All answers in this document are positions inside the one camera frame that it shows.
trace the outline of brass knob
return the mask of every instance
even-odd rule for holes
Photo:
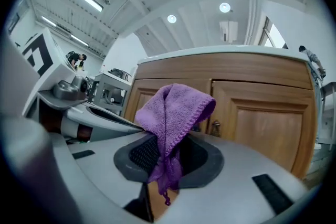
[[[220,125],[221,123],[218,120],[215,120],[211,127],[210,135],[220,137],[221,131],[220,131]]]

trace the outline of purple knitted cloth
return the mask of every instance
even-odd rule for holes
[[[157,136],[160,158],[149,182],[157,181],[167,205],[168,188],[177,189],[182,177],[180,153],[172,154],[172,150],[196,123],[211,115],[215,106],[216,101],[210,95],[172,84],[162,87],[135,115],[146,131]]]

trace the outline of cabinet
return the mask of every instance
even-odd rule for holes
[[[316,133],[313,91],[262,83],[214,81],[220,137],[249,146],[298,177]]]
[[[150,100],[163,86],[173,83],[184,84],[201,92],[211,93],[211,79],[138,79],[135,80],[128,100],[125,119],[134,122],[136,112]],[[200,125],[201,131],[206,131],[207,120]]]

